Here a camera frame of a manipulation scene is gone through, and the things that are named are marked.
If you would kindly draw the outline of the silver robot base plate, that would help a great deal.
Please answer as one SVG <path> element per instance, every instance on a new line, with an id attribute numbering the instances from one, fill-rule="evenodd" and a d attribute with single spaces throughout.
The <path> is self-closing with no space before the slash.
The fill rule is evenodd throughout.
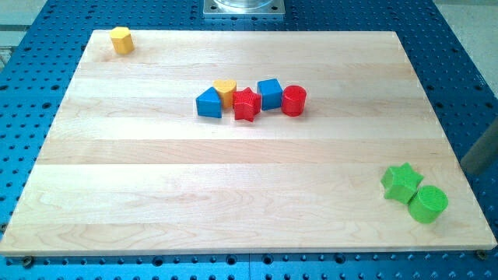
<path id="1" fill-rule="evenodd" d="M 282 18 L 286 14 L 284 0 L 204 0 L 205 18 Z"/>

